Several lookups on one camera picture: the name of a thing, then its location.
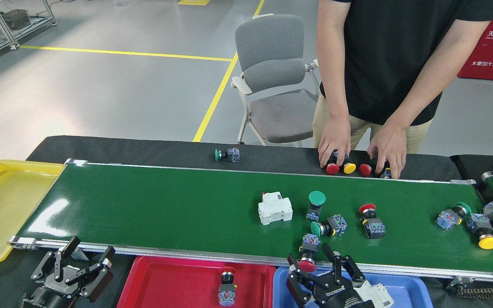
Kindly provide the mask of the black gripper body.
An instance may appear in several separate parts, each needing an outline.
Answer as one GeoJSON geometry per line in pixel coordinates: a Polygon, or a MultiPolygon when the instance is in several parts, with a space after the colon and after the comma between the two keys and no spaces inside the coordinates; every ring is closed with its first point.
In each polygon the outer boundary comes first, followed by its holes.
{"type": "Polygon", "coordinates": [[[40,274],[31,275],[31,279],[41,286],[31,295],[24,295],[23,308],[72,308],[85,284],[85,279],[68,285],[66,281],[57,282],[51,276],[42,278],[40,274]]]}
{"type": "Polygon", "coordinates": [[[372,300],[364,301],[349,280],[337,283],[333,278],[315,283],[315,302],[320,308],[373,308],[372,300]]]}

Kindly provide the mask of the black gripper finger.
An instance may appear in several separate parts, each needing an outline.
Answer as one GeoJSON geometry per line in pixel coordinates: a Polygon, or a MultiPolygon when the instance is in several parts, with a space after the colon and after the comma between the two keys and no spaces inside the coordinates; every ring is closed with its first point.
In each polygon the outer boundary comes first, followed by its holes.
{"type": "Polygon", "coordinates": [[[42,279],[48,278],[49,274],[52,273],[55,281],[61,282],[63,280],[62,261],[72,255],[80,242],[80,239],[77,236],[74,236],[69,240],[65,247],[61,247],[55,253],[47,252],[33,271],[31,279],[35,282],[40,282],[42,279]]]}
{"type": "Polygon", "coordinates": [[[68,279],[68,284],[78,285],[75,293],[78,293],[79,296],[83,296],[89,302],[96,302],[100,294],[113,278],[113,275],[110,272],[110,257],[113,257],[114,254],[115,248],[107,247],[97,263],[72,274],[68,279]]]}
{"type": "Polygon", "coordinates": [[[293,297],[294,302],[299,307],[305,307],[308,304],[320,305],[320,302],[315,299],[313,291],[315,285],[312,274],[315,267],[315,254],[304,253],[303,257],[298,262],[292,254],[289,254],[287,260],[290,264],[286,286],[293,297]]]}
{"type": "Polygon", "coordinates": [[[323,243],[322,250],[332,263],[333,280],[335,283],[343,284],[341,283],[341,280],[343,279],[343,276],[341,275],[342,267],[348,272],[354,287],[359,287],[364,283],[366,280],[365,275],[360,271],[355,261],[349,255],[342,256],[339,252],[332,250],[327,243],[323,243]]]}

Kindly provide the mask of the person's left hand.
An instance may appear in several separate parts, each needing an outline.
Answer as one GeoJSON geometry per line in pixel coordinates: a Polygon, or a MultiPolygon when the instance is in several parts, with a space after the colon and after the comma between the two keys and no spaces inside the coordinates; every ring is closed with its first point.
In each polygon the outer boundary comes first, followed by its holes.
{"type": "Polygon", "coordinates": [[[387,162],[391,178],[399,179],[406,162],[407,127],[386,123],[371,139],[367,153],[371,159],[377,157],[376,172],[387,162]]]}

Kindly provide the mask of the person's right hand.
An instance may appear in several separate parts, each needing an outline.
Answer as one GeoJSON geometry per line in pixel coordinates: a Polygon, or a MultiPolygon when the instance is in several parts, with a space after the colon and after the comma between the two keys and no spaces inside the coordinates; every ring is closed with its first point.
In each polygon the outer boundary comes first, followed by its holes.
{"type": "Polygon", "coordinates": [[[330,155],[337,150],[337,164],[343,163],[350,154],[350,119],[346,116],[331,116],[326,122],[318,144],[320,167],[327,165],[330,155]]]}

